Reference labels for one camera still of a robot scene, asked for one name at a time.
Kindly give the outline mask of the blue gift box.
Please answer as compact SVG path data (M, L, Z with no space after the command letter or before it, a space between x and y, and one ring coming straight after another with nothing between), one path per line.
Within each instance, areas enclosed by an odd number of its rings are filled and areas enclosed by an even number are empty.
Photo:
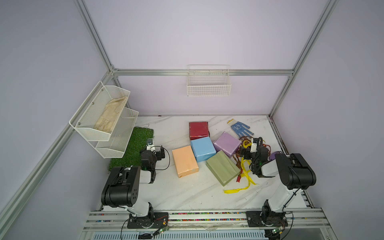
M198 163L208 160L217 153L210 137L192 140L191 147Z

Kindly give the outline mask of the red gift box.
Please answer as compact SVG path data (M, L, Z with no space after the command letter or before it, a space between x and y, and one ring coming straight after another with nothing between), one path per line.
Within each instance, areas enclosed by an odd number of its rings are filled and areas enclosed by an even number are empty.
M208 122L189 122L190 140L196 140L210 136Z

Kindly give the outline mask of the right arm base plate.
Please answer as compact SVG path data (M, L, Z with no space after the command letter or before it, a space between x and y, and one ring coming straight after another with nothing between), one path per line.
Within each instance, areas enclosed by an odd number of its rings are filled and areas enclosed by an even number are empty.
M246 220L249 227L287 227L289 225L284 213L265 214L262 211L247 211Z

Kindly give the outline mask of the purple gift box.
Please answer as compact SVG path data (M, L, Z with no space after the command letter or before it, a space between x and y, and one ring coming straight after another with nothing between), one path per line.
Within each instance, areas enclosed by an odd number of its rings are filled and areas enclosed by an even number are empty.
M239 149L241 143L239 139L236 139L227 132L223 132L220 137L213 142L213 145L217 152L223 151L231 158Z

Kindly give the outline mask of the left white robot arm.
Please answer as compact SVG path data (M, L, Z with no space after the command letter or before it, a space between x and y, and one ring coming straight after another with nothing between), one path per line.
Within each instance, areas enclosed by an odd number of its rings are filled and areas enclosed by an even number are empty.
M155 182L157 172L160 171L157 169L157 162L164 159L168 153L162 146L148 146L140 151L140 167L113 168L101 194L102 205L125 209L133 217L152 218L152 204L140 198L139 188L140 185Z

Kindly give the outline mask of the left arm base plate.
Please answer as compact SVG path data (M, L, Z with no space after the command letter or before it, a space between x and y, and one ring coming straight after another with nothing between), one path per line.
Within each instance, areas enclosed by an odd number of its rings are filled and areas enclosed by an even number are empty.
M155 212L149 213L145 217L134 217L130 214L128 219L128 229L159 229L168 224L169 213Z

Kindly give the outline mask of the green gift box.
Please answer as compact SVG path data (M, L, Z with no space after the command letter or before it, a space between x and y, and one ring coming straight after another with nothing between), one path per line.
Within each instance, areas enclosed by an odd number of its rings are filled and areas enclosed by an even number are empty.
M209 158L206 166L223 187L240 174L240 169L223 151Z

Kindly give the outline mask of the orange gift box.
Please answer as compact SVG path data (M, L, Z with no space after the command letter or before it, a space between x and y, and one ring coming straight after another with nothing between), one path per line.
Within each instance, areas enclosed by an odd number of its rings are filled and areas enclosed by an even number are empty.
M199 166L191 146L172 150L178 178L197 173Z

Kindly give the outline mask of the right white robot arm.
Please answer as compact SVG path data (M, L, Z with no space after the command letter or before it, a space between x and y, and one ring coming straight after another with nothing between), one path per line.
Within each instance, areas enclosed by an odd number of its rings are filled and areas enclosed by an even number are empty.
M249 171L258 178L280 179L280 185L260 211L246 212L249 227L286 227L287 206L308 187L315 185L316 174L301 154L272 152L263 138L246 139L240 157L249 162Z

